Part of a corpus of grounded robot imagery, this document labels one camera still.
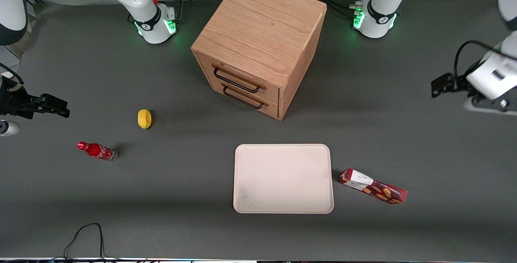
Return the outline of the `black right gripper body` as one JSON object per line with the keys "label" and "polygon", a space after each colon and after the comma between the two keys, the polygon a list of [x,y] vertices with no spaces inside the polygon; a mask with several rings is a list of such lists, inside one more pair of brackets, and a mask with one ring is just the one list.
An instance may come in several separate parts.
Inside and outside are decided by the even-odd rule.
{"label": "black right gripper body", "polygon": [[20,116],[24,119],[33,119],[34,113],[25,111],[24,105],[30,103],[32,96],[22,87],[15,92],[9,92],[6,87],[0,92],[0,115]]}

